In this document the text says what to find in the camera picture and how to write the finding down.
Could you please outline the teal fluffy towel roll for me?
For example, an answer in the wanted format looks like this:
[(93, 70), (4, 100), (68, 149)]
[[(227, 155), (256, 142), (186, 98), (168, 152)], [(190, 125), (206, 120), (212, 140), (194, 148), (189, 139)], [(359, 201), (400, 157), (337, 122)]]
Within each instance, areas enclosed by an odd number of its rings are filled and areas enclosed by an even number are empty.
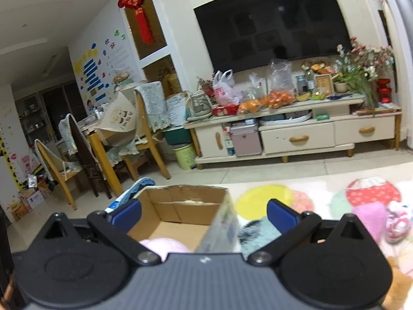
[(250, 254), (255, 253), (280, 236), (281, 233), (267, 217), (247, 223), (238, 234), (244, 260), (247, 260)]

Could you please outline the floral patterned sock roll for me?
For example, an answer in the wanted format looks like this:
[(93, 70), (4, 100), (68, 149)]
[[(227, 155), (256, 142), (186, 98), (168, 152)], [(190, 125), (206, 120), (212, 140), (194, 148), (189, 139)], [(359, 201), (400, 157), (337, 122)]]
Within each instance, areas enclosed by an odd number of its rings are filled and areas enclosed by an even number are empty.
[(412, 228), (412, 209), (401, 202), (391, 201), (386, 210), (386, 241), (397, 244), (407, 237)]

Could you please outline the clear bag of oranges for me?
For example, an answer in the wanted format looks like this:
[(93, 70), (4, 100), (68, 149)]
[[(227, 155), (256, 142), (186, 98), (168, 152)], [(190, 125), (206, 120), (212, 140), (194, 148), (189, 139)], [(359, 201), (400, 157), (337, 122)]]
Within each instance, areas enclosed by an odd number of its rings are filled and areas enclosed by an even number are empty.
[(292, 64), (282, 59), (271, 59), (267, 77), (268, 107), (278, 109), (295, 102), (295, 87), (292, 79)]

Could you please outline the beige printed tote bag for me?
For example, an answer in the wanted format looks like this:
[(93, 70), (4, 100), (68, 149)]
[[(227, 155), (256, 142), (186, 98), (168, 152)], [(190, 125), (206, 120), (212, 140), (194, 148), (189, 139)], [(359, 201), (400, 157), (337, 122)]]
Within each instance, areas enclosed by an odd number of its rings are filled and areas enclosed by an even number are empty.
[(97, 132), (107, 146), (117, 147), (134, 141), (136, 130), (137, 111), (123, 93), (117, 92), (104, 111)]

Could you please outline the red stacked ornament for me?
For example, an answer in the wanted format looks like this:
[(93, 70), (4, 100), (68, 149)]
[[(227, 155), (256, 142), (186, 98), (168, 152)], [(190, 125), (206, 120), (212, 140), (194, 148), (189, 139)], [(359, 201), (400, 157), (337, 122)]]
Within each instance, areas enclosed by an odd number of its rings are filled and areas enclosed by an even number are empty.
[(392, 102), (391, 99), (392, 89), (390, 87), (389, 79), (378, 79), (377, 80), (377, 94), (379, 102), (383, 104), (389, 104)]

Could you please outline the open cardboard box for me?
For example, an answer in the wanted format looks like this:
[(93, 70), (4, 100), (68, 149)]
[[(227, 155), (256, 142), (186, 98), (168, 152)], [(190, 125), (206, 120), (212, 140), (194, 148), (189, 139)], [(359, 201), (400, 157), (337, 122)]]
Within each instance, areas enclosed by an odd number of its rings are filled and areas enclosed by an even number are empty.
[(240, 224), (227, 189), (210, 185), (144, 188), (137, 223), (128, 231), (135, 241), (170, 238), (192, 253), (231, 253)]

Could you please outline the wooden chair with lace cover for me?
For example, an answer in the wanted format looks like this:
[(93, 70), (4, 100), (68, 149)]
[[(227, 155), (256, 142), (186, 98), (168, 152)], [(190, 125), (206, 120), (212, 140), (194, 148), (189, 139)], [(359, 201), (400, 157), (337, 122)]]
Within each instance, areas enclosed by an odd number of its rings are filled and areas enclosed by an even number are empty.
[(161, 174), (169, 180), (171, 175), (157, 148), (162, 130), (170, 126), (161, 82), (131, 82), (125, 86), (123, 92), (134, 103), (137, 112), (136, 149), (149, 150)]

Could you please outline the pink plush ball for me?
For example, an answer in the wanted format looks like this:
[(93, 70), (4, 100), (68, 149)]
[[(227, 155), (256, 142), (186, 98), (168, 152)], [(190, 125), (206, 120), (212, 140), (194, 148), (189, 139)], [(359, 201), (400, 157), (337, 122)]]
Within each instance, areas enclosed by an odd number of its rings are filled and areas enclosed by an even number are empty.
[(158, 254), (163, 262), (170, 253), (190, 253), (188, 247), (171, 238), (144, 239), (139, 243)]

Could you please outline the wooden photo frame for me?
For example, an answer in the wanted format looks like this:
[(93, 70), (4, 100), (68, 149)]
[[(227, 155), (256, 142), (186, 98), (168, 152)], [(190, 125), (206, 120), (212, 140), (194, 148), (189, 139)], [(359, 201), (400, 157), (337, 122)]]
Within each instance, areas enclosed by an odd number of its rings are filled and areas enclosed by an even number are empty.
[(327, 96), (334, 94), (334, 87), (331, 74), (317, 74), (314, 76), (314, 82), (317, 88), (321, 88)]

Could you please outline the cream TV cabinet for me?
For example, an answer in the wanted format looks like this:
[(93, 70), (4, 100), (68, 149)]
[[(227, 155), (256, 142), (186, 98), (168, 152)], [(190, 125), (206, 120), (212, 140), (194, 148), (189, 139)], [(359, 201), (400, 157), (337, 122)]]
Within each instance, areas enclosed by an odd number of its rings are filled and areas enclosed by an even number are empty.
[[(209, 117), (189, 120), (198, 166), (334, 153), (344, 151), (352, 157), (360, 143), (390, 141), (391, 148), (400, 147), (402, 109), (395, 105), (380, 105), (365, 109), (361, 95), (349, 95), (336, 100), (308, 100), (278, 109), (257, 113)], [(263, 151), (260, 155), (237, 156), (230, 128), (257, 125)]]

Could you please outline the green waste bin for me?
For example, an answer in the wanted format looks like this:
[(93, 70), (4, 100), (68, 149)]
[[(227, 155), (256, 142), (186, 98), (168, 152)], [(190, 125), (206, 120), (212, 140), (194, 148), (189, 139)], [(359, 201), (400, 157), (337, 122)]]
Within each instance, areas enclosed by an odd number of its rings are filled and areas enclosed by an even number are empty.
[(197, 156), (192, 143), (181, 144), (173, 147), (179, 167), (182, 170), (191, 170), (197, 167)]

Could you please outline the red snack tray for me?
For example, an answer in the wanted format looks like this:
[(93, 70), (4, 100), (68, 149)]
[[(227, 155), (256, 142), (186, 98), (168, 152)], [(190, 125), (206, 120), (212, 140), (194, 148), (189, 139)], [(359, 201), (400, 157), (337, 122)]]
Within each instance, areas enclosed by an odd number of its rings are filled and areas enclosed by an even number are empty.
[(227, 106), (215, 106), (212, 108), (212, 115), (220, 117), (220, 116), (229, 116), (229, 115), (237, 115), (239, 105), (227, 105)]

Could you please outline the black flat screen television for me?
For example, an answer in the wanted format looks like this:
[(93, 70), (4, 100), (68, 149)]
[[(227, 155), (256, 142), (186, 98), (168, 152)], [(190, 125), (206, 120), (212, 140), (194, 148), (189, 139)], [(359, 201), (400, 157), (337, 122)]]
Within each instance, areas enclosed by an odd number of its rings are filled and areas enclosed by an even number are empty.
[(215, 71), (329, 56), (351, 45), (337, 0), (215, 0), (195, 15)]

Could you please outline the red Chinese knot ornament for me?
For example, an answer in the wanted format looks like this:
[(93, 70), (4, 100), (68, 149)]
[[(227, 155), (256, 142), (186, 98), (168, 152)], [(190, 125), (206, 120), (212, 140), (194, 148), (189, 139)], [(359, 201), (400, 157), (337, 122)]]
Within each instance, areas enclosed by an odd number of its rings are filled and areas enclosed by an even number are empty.
[(131, 9), (134, 11), (142, 42), (147, 45), (152, 45), (155, 40), (143, 8), (144, 1), (145, 0), (118, 0), (118, 7), (120, 9)]

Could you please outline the small bag of oranges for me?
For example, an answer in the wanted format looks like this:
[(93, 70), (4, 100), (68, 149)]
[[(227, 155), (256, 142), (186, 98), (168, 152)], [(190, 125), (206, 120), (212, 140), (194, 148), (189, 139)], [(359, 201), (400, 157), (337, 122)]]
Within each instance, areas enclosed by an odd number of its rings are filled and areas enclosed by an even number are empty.
[(238, 114), (257, 113), (268, 106), (266, 80), (253, 72), (249, 75), (249, 81), (251, 85), (242, 92)]

